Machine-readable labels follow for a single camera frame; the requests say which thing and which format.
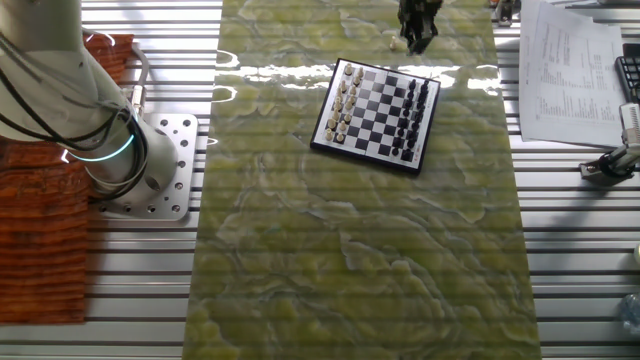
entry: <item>table surface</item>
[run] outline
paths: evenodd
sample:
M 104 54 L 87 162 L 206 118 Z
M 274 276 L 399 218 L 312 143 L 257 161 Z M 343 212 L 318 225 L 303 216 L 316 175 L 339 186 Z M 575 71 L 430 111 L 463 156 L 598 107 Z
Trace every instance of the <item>table surface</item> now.
M 640 42 L 640 8 L 559 1 Z M 133 33 L 151 61 L 148 112 L 199 120 L 191 215 L 180 225 L 96 226 L 90 234 L 87 324 L 0 328 L 0 359 L 178 359 L 182 352 L 208 139 L 222 1 L 91 1 L 86 27 Z M 527 142 L 518 126 L 519 23 L 495 28 L 507 126 L 545 358 L 631 358 L 640 353 L 616 320 L 619 299 L 640 291 L 639 177 L 604 191 L 577 165 L 600 151 Z M 140 64 L 131 60 L 128 77 Z

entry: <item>keyboard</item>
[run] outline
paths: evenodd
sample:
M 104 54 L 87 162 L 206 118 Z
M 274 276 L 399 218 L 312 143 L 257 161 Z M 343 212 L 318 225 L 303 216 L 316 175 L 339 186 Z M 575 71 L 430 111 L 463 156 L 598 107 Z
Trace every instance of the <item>keyboard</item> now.
M 624 88 L 627 102 L 640 103 L 640 57 L 618 57 L 616 72 L 618 72 L 620 84 Z

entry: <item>marble pattern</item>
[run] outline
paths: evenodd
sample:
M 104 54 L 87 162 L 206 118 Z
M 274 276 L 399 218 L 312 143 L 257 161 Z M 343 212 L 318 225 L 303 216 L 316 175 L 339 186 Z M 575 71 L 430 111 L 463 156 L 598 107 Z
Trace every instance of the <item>marble pattern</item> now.
M 184 358 L 539 359 L 484 0 L 225 0 Z M 309 149 L 338 57 L 438 79 L 422 174 Z

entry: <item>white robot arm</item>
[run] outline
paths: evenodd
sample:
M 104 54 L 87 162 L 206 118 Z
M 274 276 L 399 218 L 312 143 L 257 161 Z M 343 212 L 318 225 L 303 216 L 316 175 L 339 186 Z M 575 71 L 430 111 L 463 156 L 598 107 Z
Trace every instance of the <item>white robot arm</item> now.
M 172 180 L 175 147 L 143 121 L 82 34 L 80 0 L 0 0 L 0 135 L 66 148 L 85 162 L 97 200 L 145 201 Z
M 620 106 L 622 143 L 596 161 L 580 164 L 582 178 L 602 186 L 615 185 L 633 177 L 640 162 L 640 107 L 628 103 Z

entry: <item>checkered board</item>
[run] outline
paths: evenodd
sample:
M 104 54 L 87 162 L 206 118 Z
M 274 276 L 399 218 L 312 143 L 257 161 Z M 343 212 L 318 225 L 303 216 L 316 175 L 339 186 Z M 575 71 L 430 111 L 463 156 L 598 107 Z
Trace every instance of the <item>checkered board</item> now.
M 351 75 L 345 74 L 348 64 L 351 64 Z M 355 88 L 355 104 L 347 109 L 346 102 L 351 97 L 351 87 L 355 86 L 354 79 L 360 68 L 364 76 Z M 344 93 L 340 89 L 343 80 L 347 86 Z M 415 89 L 411 91 L 413 80 L 416 81 Z M 418 174 L 422 170 L 439 91 L 438 81 L 339 59 L 311 139 L 311 148 Z M 337 96 L 341 96 L 344 105 L 336 122 L 340 124 L 346 118 L 347 126 L 344 130 L 336 126 L 327 135 L 330 119 L 335 116 Z

